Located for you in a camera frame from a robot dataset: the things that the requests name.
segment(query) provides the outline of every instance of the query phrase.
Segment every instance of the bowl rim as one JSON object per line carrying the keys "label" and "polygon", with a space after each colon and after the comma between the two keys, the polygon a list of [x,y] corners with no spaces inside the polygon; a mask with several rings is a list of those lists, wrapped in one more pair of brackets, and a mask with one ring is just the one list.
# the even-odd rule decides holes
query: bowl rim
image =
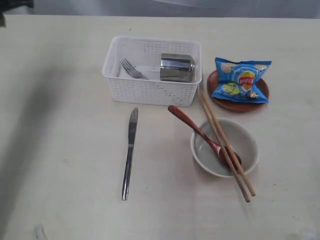
{"label": "bowl rim", "polygon": [[[253,139],[253,144],[254,144],[254,148],[257,150],[257,157],[256,159],[254,160],[252,166],[250,168],[248,168],[246,171],[245,171],[245,174],[249,174],[258,164],[259,162],[259,145],[256,141],[256,139],[254,138],[254,136],[245,128],[243,127],[241,124],[239,124],[238,122],[236,121],[232,121],[228,118],[225,118],[225,117],[218,117],[218,121],[225,121],[225,122],[229,122],[229,123],[232,123],[234,125],[237,125],[239,128],[242,128],[244,131],[246,131],[246,133]],[[205,120],[203,121],[198,127],[200,129],[202,129],[204,127],[204,125],[208,123],[208,120]],[[226,179],[232,179],[232,178],[235,178],[233,175],[222,175],[222,174],[219,174],[217,172],[214,172],[212,170],[210,170],[209,168],[207,168],[205,165],[203,165],[203,163],[199,160],[197,154],[196,154],[196,151],[195,151],[195,139],[196,139],[196,132],[193,131],[192,132],[192,135],[191,135],[191,138],[190,138],[190,148],[191,148],[191,152],[192,152],[192,156],[193,158],[196,160],[196,162],[205,170],[207,171],[208,173],[212,174],[212,175],[215,175],[217,177],[221,177],[221,178],[226,178]]]}

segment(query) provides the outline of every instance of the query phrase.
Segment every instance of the knife handle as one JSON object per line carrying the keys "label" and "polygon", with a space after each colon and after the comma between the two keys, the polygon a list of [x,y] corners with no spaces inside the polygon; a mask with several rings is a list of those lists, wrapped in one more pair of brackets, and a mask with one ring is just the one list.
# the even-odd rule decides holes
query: knife handle
{"label": "knife handle", "polygon": [[133,153],[134,153],[134,147],[129,146],[128,153],[126,156],[123,185],[122,185],[122,200],[123,201],[128,199]]}

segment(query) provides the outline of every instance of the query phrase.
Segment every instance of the stainless steel cup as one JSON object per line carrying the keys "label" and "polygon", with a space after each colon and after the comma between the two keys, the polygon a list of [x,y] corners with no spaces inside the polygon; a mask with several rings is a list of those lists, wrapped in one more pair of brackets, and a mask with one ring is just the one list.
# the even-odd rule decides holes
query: stainless steel cup
{"label": "stainless steel cup", "polygon": [[160,80],[191,82],[195,61],[190,55],[163,53],[161,55]]}

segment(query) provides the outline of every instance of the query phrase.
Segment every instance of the chopsticks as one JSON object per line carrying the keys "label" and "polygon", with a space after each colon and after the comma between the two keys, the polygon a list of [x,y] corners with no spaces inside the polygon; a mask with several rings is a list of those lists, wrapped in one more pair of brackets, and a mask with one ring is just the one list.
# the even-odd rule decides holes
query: chopsticks
{"label": "chopsticks", "polygon": [[[220,126],[220,123],[219,123],[219,121],[218,121],[213,109],[210,106],[210,102],[206,99],[206,97],[205,97],[205,95],[204,95],[202,90],[199,89],[198,93],[199,93],[200,103],[201,103],[203,111],[204,111],[204,113],[206,115],[206,118],[208,119],[208,121],[210,123],[210,126],[211,126],[211,128],[213,130],[213,133],[215,134],[216,139],[218,140],[218,142],[219,142],[219,144],[221,146],[221,150],[222,150],[222,152],[223,152],[223,154],[225,156],[225,159],[226,159],[226,161],[227,161],[227,163],[228,163],[228,165],[229,165],[229,167],[230,167],[230,169],[231,169],[231,171],[232,171],[232,173],[234,175],[234,178],[235,178],[236,182],[239,185],[239,188],[240,188],[240,190],[241,190],[241,192],[242,192],[242,194],[244,196],[244,199],[248,203],[248,202],[250,202],[249,196],[248,196],[245,188],[243,187],[243,185],[242,185],[242,183],[240,181],[240,178],[239,178],[239,176],[237,174],[237,171],[236,171],[232,161],[235,163],[240,175],[243,178],[244,183],[246,184],[246,186],[249,189],[249,192],[251,193],[252,196],[256,195],[255,190],[254,190],[252,184],[250,183],[249,179],[247,178],[247,175],[246,175],[245,171],[243,170],[241,164],[239,163],[238,158],[236,157],[235,152],[232,149],[232,147],[231,147],[231,145],[230,145],[230,143],[229,143],[229,141],[227,139],[226,134],[224,133],[222,127]],[[228,153],[226,151],[226,148],[225,148],[225,145],[224,145],[223,141],[225,142],[225,145],[226,145],[227,149],[230,152],[230,156],[228,155]]]}

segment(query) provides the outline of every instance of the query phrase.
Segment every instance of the basket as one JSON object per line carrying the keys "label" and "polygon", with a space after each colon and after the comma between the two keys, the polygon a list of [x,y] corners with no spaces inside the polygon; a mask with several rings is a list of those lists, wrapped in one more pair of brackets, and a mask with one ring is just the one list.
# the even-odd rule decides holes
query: basket
{"label": "basket", "polygon": [[[195,62],[192,81],[160,81],[162,53],[191,55]],[[149,80],[130,77],[120,64],[124,58]],[[187,107],[202,80],[201,46],[195,41],[116,36],[106,55],[102,75],[108,79],[117,102]]]}

